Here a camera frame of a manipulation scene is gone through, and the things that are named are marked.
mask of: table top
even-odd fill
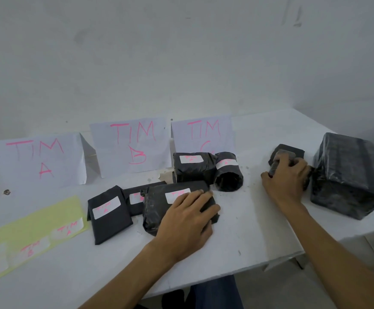
[[[311,163],[325,132],[331,132],[294,109],[233,117],[237,161],[244,185],[236,192],[214,192],[221,206],[220,219],[203,249],[181,261],[147,293],[161,294],[219,276],[240,272],[303,251],[285,217],[268,199],[260,174],[269,169],[272,150],[280,143],[305,150]],[[0,226],[66,197],[78,195],[84,210],[87,200],[108,188],[134,187],[158,181],[161,171],[148,171],[102,179],[87,164],[87,184],[56,192],[9,196],[0,191]],[[358,221],[309,201],[310,214],[335,239],[374,231],[374,212]],[[143,229],[142,216],[101,245],[94,245],[92,230],[83,232],[0,278],[0,309],[75,309],[116,276],[152,236]]]

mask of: yellow paper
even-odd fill
[[[85,230],[77,196],[0,227],[0,277]]]

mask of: person's right hand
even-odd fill
[[[263,172],[261,178],[271,200],[285,213],[286,210],[295,207],[307,210],[301,203],[303,185],[311,167],[302,158],[296,158],[296,165],[288,165],[288,154],[282,153],[278,156],[280,163],[272,178],[268,172]]]
[[[176,263],[202,248],[212,234],[210,219],[219,212],[219,205],[212,205],[204,212],[200,209],[213,196],[202,190],[177,197],[160,223],[152,243],[162,254]]]

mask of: tiled floor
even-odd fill
[[[344,241],[343,245],[374,271],[374,234]],[[310,264],[301,270],[295,263],[285,262],[266,272],[257,268],[235,277],[245,309],[335,309]],[[142,304],[160,309],[161,297],[143,300]]]

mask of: wall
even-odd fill
[[[374,139],[373,100],[374,0],[0,0],[0,139],[294,106]]]

